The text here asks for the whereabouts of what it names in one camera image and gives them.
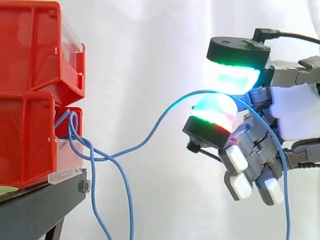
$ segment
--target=green object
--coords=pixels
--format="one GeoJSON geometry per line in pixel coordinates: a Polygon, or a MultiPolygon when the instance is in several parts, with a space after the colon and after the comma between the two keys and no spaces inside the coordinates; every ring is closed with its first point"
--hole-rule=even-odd
{"type": "Polygon", "coordinates": [[[230,133],[237,113],[237,105],[231,97],[223,93],[214,93],[201,99],[192,109],[191,116],[217,124],[230,133]]]}
{"type": "Polygon", "coordinates": [[[0,186],[0,196],[18,191],[19,188],[13,186],[0,186]]]}
{"type": "Polygon", "coordinates": [[[223,65],[207,61],[207,88],[230,95],[243,95],[258,81],[260,70],[245,66],[223,65]]]}

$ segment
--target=black cylindrical cap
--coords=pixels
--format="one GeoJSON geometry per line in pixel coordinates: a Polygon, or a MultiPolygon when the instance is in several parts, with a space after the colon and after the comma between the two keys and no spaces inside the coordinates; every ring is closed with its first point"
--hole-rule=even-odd
{"type": "Polygon", "coordinates": [[[202,120],[196,116],[190,116],[182,130],[189,137],[197,139],[205,146],[211,146],[216,149],[223,149],[230,132],[221,126],[202,120]]]}
{"type": "Polygon", "coordinates": [[[251,39],[213,37],[206,57],[218,64],[264,70],[269,54],[268,46],[251,39]]]}

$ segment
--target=red plastic crate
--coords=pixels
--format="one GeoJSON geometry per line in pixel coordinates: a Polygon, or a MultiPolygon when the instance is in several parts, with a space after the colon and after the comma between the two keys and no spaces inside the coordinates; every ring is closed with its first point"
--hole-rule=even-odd
{"type": "MultiPolygon", "coordinates": [[[[71,107],[61,107],[56,109],[55,113],[55,122],[62,117],[62,115],[67,111],[70,110],[71,112],[75,112],[78,116],[78,128],[76,132],[79,136],[82,136],[82,109],[80,107],[71,106],[71,107]]],[[[67,117],[60,125],[55,129],[55,136],[57,138],[63,138],[68,134],[68,123],[69,117],[67,117]]]]}
{"type": "Polygon", "coordinates": [[[0,1],[0,91],[46,91],[56,105],[85,96],[85,46],[51,1],[0,1]]]}
{"type": "Polygon", "coordinates": [[[5,187],[24,189],[47,181],[49,174],[81,166],[64,147],[67,141],[57,143],[54,111],[49,92],[0,91],[0,194],[5,187]]]}

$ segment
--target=white wall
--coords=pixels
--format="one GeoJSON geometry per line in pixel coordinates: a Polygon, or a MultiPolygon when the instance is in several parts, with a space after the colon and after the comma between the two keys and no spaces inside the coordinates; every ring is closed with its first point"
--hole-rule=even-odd
{"type": "MultiPolygon", "coordinates": [[[[60,2],[87,49],[86,98],[78,103],[84,136],[109,154],[139,143],[171,102],[204,87],[210,37],[250,38],[256,27],[316,36],[305,0],[60,2]]],[[[317,46],[298,40],[269,45],[271,56],[280,60],[318,53],[317,46]]],[[[185,149],[182,128],[198,99],[173,110],[148,145],[118,159],[133,194],[135,239],[284,239],[283,205],[265,206],[256,190],[249,199],[233,201],[223,182],[224,167],[185,149]]],[[[101,217],[114,240],[127,240],[128,204],[120,174],[110,162],[96,168],[101,217]]],[[[289,173],[292,240],[320,238],[318,180],[318,170],[289,173]]],[[[66,218],[61,239],[106,239],[89,196],[66,218]]]]}

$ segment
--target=blue wire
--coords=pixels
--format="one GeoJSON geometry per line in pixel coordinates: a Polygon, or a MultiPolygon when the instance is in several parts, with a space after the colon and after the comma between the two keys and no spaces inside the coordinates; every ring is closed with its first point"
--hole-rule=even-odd
{"type": "MultiPolygon", "coordinates": [[[[147,135],[147,137],[138,145],[130,147],[126,150],[120,151],[116,154],[113,154],[111,156],[106,155],[105,153],[101,152],[100,150],[94,148],[93,150],[104,156],[104,157],[99,157],[99,158],[94,158],[94,161],[96,162],[103,162],[106,160],[111,160],[116,157],[122,156],[124,154],[130,153],[132,151],[138,150],[141,147],[143,147],[149,140],[150,138],[154,135],[154,133],[156,132],[157,128],[159,127],[160,123],[162,122],[162,120],[164,119],[164,117],[169,113],[170,110],[172,110],[177,104],[179,104],[180,102],[182,102],[183,100],[187,99],[188,97],[191,96],[195,96],[195,95],[200,95],[200,94],[215,94],[217,93],[217,91],[214,90],[198,90],[198,91],[193,91],[190,92],[182,97],[180,97],[178,100],[176,100],[174,103],[172,103],[163,113],[162,115],[159,117],[159,119],[157,120],[157,122],[155,123],[154,127],[152,128],[151,132],[147,135]]],[[[286,159],[286,155],[285,152],[282,148],[282,145],[277,137],[277,135],[274,133],[274,131],[270,128],[270,126],[262,119],[262,117],[251,107],[249,106],[246,102],[242,101],[241,99],[234,97],[232,95],[230,95],[230,97],[235,101],[238,102],[242,105],[244,105],[249,112],[255,117],[257,118],[257,120],[266,128],[266,130],[270,133],[270,135],[272,136],[278,150],[279,150],[279,154],[280,154],[280,158],[281,158],[281,162],[282,162],[282,167],[283,167],[283,188],[284,188],[284,204],[285,204],[285,215],[286,215],[286,240],[290,239],[290,231],[291,231],[291,222],[290,222],[290,209],[289,209],[289,193],[288,193],[288,166],[287,166],[287,159],[286,159]]],[[[69,119],[69,125],[71,126],[71,130],[73,128],[72,125],[72,121],[70,121],[69,119]]],[[[77,138],[75,136],[75,138],[81,142],[82,144],[86,145],[86,143],[81,139],[81,138],[77,138]]],[[[90,158],[88,156],[83,155],[82,153],[80,153],[79,151],[76,150],[76,148],[74,146],[72,146],[72,144],[70,143],[72,149],[75,151],[75,153],[80,156],[81,158],[85,159],[85,160],[90,160],[90,158]]]]}
{"type": "MultiPolygon", "coordinates": [[[[73,140],[72,138],[74,137],[75,139],[77,139],[81,144],[83,144],[84,146],[88,147],[90,149],[90,157],[89,160],[91,162],[91,169],[92,169],[92,184],[91,184],[91,202],[92,202],[92,209],[93,209],[93,213],[98,221],[98,223],[100,224],[102,230],[104,231],[105,235],[107,236],[107,238],[109,240],[112,240],[110,233],[108,232],[106,226],[104,225],[98,210],[97,210],[97,206],[96,206],[96,166],[95,166],[95,157],[94,157],[94,147],[91,144],[91,142],[83,137],[80,137],[77,133],[77,131],[75,130],[74,127],[74,120],[77,123],[78,122],[78,116],[75,112],[71,112],[70,116],[69,116],[69,123],[68,123],[68,140],[69,140],[69,144],[72,148],[72,150],[79,156],[79,157],[83,157],[83,154],[81,154],[76,147],[74,146],[73,140]]],[[[134,211],[133,211],[133,200],[132,200],[132,194],[131,194],[131,190],[130,190],[130,185],[129,185],[129,181],[127,179],[127,176],[124,172],[124,170],[122,169],[121,165],[111,156],[100,152],[100,154],[102,156],[104,156],[104,158],[110,160],[113,164],[115,164],[115,166],[118,168],[118,170],[121,173],[121,176],[123,178],[124,181],[124,185],[125,185],[125,190],[126,190],[126,194],[127,194],[127,198],[128,198],[128,205],[129,205],[129,221],[130,221],[130,235],[129,235],[129,239],[133,240],[134,239],[134,211]]]]}

